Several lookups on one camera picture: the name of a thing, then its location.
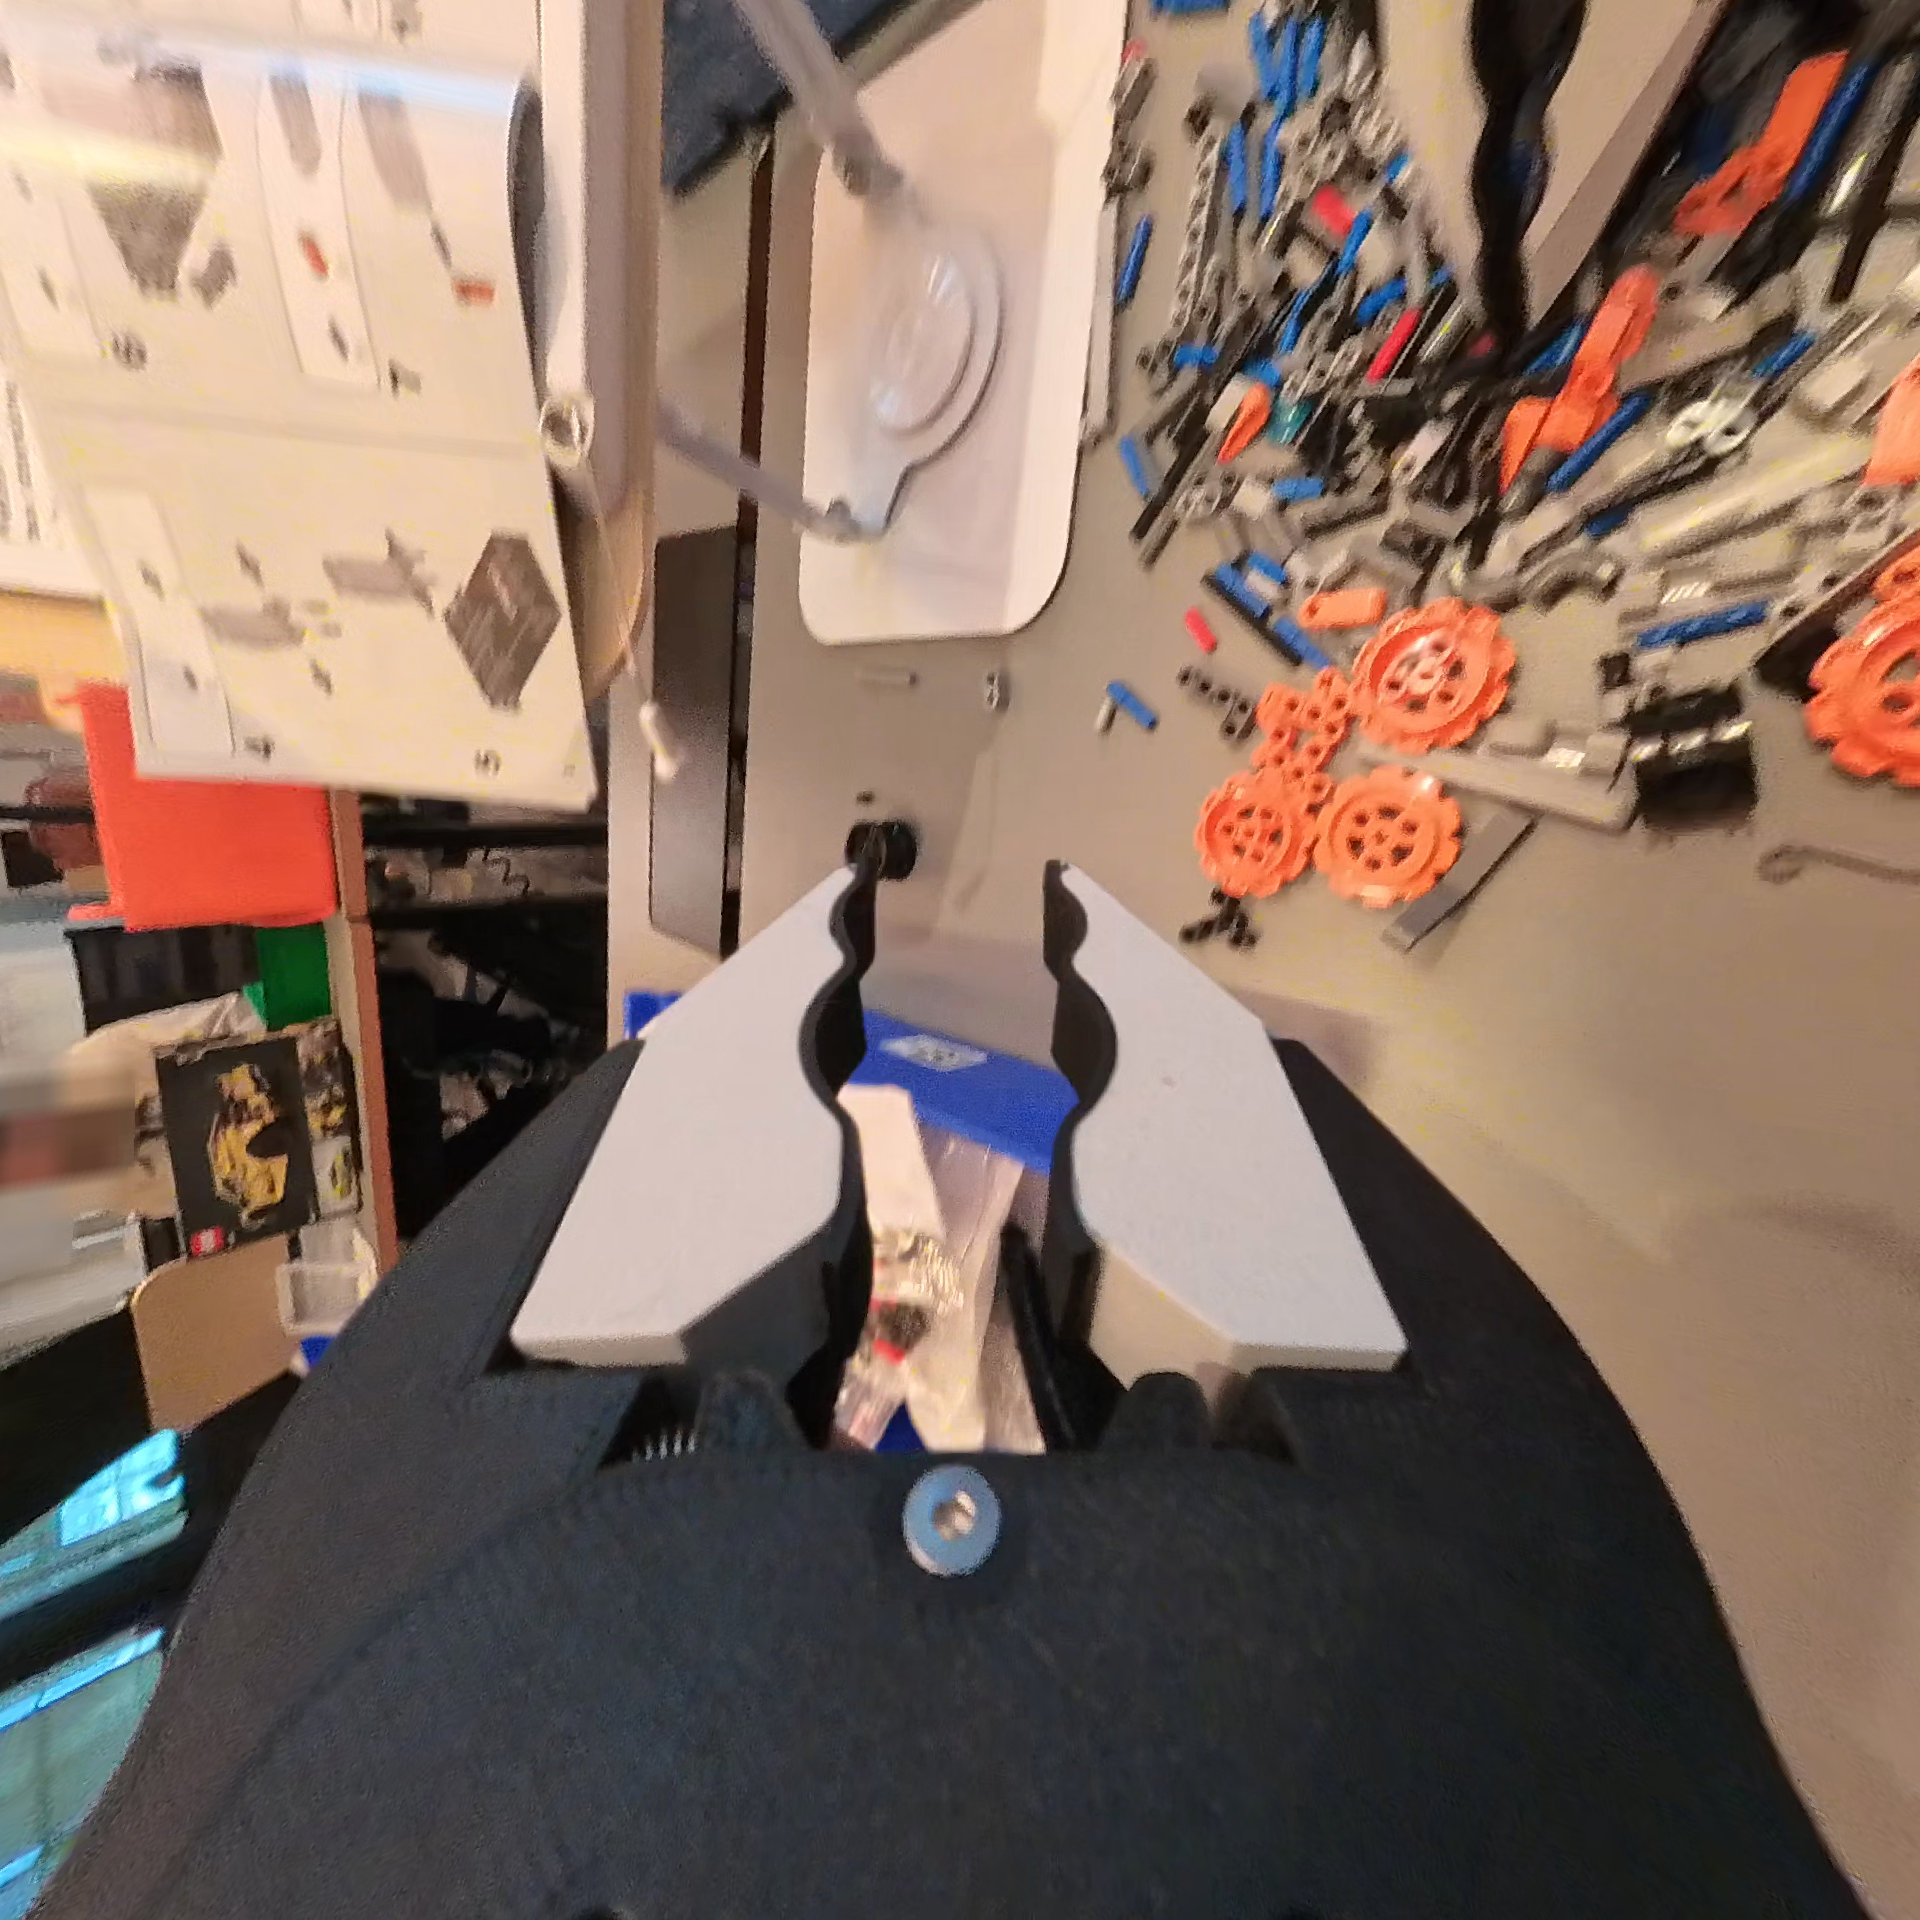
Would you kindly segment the white book stand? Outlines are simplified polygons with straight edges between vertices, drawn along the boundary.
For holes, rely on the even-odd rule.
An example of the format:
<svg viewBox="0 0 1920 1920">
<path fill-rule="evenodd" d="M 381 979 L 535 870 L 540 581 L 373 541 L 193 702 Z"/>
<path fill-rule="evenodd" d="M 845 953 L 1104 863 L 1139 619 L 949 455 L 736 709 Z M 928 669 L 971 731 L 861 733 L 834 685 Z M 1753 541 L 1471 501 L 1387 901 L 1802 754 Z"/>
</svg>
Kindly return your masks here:
<svg viewBox="0 0 1920 1920">
<path fill-rule="evenodd" d="M 736 5 L 823 145 L 810 213 L 799 479 L 722 447 L 665 392 L 657 445 L 801 527 L 826 645 L 1004 638 L 1065 568 L 1103 291 L 1104 169 L 1127 5 L 969 5 L 856 83 L 807 5 Z M 544 192 L 535 387 L 549 464 L 592 514 L 641 479 L 625 327 L 658 186 L 635 86 L 664 5 L 540 5 Z"/>
</svg>

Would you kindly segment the clear bag of small pieces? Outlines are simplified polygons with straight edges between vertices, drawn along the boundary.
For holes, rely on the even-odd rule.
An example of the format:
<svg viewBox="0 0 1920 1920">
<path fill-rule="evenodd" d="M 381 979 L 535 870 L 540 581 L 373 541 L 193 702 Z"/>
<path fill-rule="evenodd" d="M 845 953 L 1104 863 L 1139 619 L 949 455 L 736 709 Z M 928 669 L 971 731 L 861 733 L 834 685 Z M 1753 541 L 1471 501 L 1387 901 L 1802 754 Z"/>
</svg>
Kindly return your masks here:
<svg viewBox="0 0 1920 1920">
<path fill-rule="evenodd" d="M 928 1123 L 908 1093 L 856 1086 L 872 1226 L 872 1307 L 833 1407 L 841 1448 L 1034 1456 L 1040 1417 L 1017 1349 L 1001 1233 L 1044 1184 L 984 1142 Z"/>
</svg>

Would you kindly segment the black toy box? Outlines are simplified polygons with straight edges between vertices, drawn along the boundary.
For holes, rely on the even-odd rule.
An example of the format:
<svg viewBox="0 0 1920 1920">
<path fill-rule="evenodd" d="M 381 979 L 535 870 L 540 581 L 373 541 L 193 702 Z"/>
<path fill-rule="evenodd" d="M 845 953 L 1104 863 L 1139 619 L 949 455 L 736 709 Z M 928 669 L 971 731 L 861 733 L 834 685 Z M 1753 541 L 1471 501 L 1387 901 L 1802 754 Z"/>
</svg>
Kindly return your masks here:
<svg viewBox="0 0 1920 1920">
<path fill-rule="evenodd" d="M 155 1054 L 184 1257 L 289 1239 L 362 1209 L 353 1054 L 330 1014 Z"/>
</svg>

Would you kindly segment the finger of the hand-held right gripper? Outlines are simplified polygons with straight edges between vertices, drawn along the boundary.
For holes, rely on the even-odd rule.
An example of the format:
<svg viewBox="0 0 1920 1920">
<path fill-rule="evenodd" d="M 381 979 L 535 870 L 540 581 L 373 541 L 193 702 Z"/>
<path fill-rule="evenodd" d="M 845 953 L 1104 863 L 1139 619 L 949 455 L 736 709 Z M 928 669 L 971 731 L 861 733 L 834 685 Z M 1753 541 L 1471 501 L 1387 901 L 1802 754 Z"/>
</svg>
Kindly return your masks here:
<svg viewBox="0 0 1920 1920">
<path fill-rule="evenodd" d="M 1511 166 L 1522 96 L 1520 5 L 1473 2 L 1468 49 L 1480 110 L 1471 169 L 1480 307 L 1489 329 L 1520 329 L 1520 190 Z"/>
<path fill-rule="evenodd" d="M 1506 135 L 1525 325 L 1571 287 L 1689 79 L 1723 2 L 1506 6 L 1520 98 Z"/>
</svg>

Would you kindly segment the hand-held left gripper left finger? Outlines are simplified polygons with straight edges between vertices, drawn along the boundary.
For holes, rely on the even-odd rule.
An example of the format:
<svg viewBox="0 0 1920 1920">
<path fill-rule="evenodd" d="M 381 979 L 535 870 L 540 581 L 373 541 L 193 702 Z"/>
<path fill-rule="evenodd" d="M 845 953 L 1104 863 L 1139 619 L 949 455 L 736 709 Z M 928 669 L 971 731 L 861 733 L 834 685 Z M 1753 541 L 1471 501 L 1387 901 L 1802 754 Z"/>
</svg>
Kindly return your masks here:
<svg viewBox="0 0 1920 1920">
<path fill-rule="evenodd" d="M 529 1360 L 757 1374 L 833 1425 L 873 1295 L 857 1128 L 875 869 L 829 870 L 649 1022 L 517 1315 Z"/>
</svg>

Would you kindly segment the red plastic object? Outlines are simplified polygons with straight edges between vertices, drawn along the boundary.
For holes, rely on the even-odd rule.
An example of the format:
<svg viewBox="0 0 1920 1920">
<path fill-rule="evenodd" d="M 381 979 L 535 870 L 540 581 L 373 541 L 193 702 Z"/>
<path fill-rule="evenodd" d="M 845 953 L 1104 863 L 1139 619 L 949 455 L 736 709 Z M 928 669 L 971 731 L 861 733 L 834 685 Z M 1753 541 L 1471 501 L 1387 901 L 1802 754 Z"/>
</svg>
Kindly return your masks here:
<svg viewBox="0 0 1920 1920">
<path fill-rule="evenodd" d="M 179 781 L 136 766 L 128 693 L 82 681 L 95 833 L 108 901 L 75 921 L 131 929 L 284 928 L 327 921 L 340 901 L 330 795 L 306 783 Z"/>
</svg>

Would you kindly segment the black wheel rims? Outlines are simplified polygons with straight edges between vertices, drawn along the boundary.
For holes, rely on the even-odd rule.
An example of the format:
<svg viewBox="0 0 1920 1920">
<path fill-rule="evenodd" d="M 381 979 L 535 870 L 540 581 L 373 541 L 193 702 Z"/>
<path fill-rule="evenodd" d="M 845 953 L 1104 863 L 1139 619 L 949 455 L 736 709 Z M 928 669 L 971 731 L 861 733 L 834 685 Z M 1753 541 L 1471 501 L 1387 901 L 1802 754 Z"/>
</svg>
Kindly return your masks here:
<svg viewBox="0 0 1920 1920">
<path fill-rule="evenodd" d="M 1749 819 L 1760 800 L 1753 726 L 1738 683 L 1669 689 L 1624 720 L 1640 822 L 1689 831 Z"/>
</svg>

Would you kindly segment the blue storage bin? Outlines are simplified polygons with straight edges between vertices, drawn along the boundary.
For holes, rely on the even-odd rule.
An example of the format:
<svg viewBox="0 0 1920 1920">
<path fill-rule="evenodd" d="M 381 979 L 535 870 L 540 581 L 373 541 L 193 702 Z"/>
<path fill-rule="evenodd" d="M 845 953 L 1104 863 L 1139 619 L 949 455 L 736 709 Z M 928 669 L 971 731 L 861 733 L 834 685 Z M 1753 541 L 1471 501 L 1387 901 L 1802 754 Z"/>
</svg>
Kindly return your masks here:
<svg viewBox="0 0 1920 1920">
<path fill-rule="evenodd" d="M 1035 1175 L 1044 1184 L 1039 1211 L 1028 1215 L 1024 1226 L 1008 1226 L 1020 1229 L 1020 1233 L 1035 1240 L 1040 1237 L 1050 1197 L 1051 1144 L 1072 1106 L 1072 1093 L 1065 1079 L 1056 1073 L 1056 1069 L 925 1027 L 921 1023 L 883 1014 L 879 1010 L 868 1010 L 865 1014 L 865 1025 L 868 1047 L 841 1095 L 856 1086 L 898 1087 L 911 1095 L 912 1106 L 923 1121 L 987 1144 L 991 1150 L 1017 1160 L 1027 1173 Z M 868 1226 L 865 1177 L 861 1190 Z M 834 1448 L 853 1448 L 837 1446 L 829 1438 L 829 1425 L 833 1413 L 826 1430 L 827 1443 Z"/>
</svg>

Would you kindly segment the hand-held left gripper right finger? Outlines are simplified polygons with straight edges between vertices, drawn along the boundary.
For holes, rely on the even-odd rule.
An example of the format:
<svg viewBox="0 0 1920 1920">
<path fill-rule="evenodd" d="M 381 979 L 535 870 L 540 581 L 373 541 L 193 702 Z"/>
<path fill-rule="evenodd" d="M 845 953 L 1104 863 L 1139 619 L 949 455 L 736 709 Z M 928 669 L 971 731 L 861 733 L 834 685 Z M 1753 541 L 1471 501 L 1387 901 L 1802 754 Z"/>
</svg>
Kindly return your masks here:
<svg viewBox="0 0 1920 1920">
<path fill-rule="evenodd" d="M 1087 869 L 1042 875 L 1053 1142 L 1042 1277 L 1117 1387 L 1260 1370 L 1391 1375 L 1408 1337 L 1276 1042 Z"/>
</svg>

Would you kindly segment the pile of small building pieces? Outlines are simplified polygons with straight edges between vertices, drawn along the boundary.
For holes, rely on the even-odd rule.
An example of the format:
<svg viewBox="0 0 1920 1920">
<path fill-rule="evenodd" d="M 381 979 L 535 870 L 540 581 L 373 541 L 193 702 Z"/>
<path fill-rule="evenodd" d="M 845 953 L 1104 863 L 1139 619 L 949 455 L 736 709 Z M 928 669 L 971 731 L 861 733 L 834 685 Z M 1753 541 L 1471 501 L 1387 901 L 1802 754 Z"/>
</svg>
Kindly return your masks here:
<svg viewBox="0 0 1920 1920">
<path fill-rule="evenodd" d="M 1474 282 L 1473 5 L 1245 5 L 1196 78 L 1154 407 L 1120 438 L 1152 563 L 1288 665 L 1495 608 L 1509 709 L 1587 733 L 1597 657 L 1780 606 L 1915 533 L 1915 5 L 1727 5 L 1548 317 Z"/>
</svg>

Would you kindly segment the grey flat strip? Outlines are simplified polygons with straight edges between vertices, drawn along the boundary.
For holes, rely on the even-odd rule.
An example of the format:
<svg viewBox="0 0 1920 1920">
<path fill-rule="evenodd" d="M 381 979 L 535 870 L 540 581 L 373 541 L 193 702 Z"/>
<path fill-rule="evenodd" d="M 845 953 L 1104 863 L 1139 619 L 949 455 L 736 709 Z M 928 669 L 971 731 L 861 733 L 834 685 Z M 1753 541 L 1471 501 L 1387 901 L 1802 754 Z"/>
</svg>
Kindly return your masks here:
<svg viewBox="0 0 1920 1920">
<path fill-rule="evenodd" d="M 1540 816 L 1522 806 L 1493 806 L 1474 819 L 1451 869 L 1421 896 L 1383 928 L 1383 946 L 1395 953 L 1411 953 L 1448 925 L 1481 886 L 1500 872 L 1501 863 L 1517 853 L 1533 833 Z"/>
</svg>

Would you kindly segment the white instruction booklet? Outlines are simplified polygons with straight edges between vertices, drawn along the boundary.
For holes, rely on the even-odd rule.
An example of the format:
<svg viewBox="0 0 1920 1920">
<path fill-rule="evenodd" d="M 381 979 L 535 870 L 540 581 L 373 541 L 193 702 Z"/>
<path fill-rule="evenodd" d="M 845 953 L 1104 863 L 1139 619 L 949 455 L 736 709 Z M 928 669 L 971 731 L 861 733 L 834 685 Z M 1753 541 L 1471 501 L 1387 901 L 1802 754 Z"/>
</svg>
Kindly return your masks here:
<svg viewBox="0 0 1920 1920">
<path fill-rule="evenodd" d="M 4 344 L 148 777 L 585 808 L 540 5 L 4 5 Z"/>
</svg>

